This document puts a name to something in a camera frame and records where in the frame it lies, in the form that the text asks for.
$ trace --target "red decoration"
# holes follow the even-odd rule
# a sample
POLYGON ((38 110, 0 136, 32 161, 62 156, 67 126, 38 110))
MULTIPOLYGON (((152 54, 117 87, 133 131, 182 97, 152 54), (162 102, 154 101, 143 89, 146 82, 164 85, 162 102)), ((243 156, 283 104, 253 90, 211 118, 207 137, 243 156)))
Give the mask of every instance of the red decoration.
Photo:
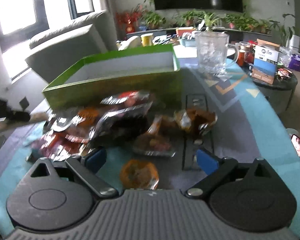
POLYGON ((120 29, 122 29, 122 25, 127 25, 125 30, 126 33, 135 32, 133 23, 137 23, 138 19, 142 17, 142 6, 138 5, 136 8, 132 9, 131 12, 123 12, 121 14, 117 13, 116 18, 119 23, 120 29))

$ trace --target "potted plant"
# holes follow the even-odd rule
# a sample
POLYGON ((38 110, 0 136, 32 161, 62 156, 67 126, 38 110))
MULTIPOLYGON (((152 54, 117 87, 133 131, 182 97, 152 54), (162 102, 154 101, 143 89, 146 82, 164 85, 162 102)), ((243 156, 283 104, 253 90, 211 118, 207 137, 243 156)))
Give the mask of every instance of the potted plant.
POLYGON ((238 16, 236 14, 227 14, 226 17, 223 18, 223 22, 229 24, 230 29, 235 28, 235 22, 238 16))
POLYGON ((206 13, 206 12, 203 12, 203 18, 199 18, 199 19, 204 21, 207 32, 212 32, 213 31, 212 27, 217 25, 217 22, 220 20, 215 16, 214 13, 206 13))
POLYGON ((180 16, 180 14, 176 13, 172 16, 169 26, 171 28, 184 27, 185 22, 183 18, 180 16))
POLYGON ((160 25, 166 23, 165 17, 162 17, 153 11, 145 12, 143 18, 146 22, 146 25, 152 30, 157 29, 160 25))
POLYGON ((194 19, 198 16, 198 12, 196 10, 187 11, 186 13, 181 15, 181 18, 186 23, 186 27, 192 26, 194 19))
POLYGON ((253 32, 259 27, 259 21, 251 16, 245 16, 245 22, 247 23, 250 32, 253 32))
POLYGON ((271 27, 274 28, 274 30, 278 30, 280 33, 280 40, 281 40, 281 46, 286 46, 287 42, 292 38, 292 35, 296 34, 297 30, 296 28, 293 27, 285 27, 285 20, 287 16, 292 16, 295 18, 295 16, 293 14, 287 13, 287 14, 283 14, 283 25, 278 22, 278 21, 274 21, 274 20, 270 20, 269 22, 272 23, 271 27))
POLYGON ((116 18, 120 29, 122 29, 123 25, 126 25, 125 31, 126 33, 135 32, 135 28, 133 23, 138 23, 138 19, 142 17, 142 7, 138 4, 135 8, 133 8, 130 12, 116 13, 116 18))
POLYGON ((271 27, 271 22, 265 19, 261 19, 258 30, 263 34, 269 34, 271 32, 270 27, 271 27))

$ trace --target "yellow cup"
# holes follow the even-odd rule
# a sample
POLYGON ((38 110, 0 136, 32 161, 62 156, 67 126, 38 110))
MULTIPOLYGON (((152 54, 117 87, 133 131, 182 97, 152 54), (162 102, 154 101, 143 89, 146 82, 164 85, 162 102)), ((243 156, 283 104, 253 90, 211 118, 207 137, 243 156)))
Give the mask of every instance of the yellow cup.
POLYGON ((153 46, 152 40, 154 39, 153 33, 147 33, 141 35, 142 46, 153 46))

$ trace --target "purple bag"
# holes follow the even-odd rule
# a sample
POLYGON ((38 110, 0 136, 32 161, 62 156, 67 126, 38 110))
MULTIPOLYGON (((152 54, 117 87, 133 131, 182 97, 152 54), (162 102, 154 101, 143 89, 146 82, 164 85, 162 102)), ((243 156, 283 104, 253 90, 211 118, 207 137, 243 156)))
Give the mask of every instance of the purple bag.
POLYGON ((289 68, 300 72, 300 57, 292 54, 289 68))

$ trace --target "ribbed gray plate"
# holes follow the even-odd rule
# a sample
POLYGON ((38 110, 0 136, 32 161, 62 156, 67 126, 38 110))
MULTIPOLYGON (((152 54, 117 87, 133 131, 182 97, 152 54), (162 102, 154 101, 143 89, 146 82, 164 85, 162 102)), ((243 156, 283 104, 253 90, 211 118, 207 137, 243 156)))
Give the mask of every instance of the ribbed gray plate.
POLYGON ((33 234, 19 228, 8 240, 297 240, 287 228, 271 233, 248 233, 219 220, 201 200, 178 190, 126 190, 103 200, 82 224, 55 234, 33 234))

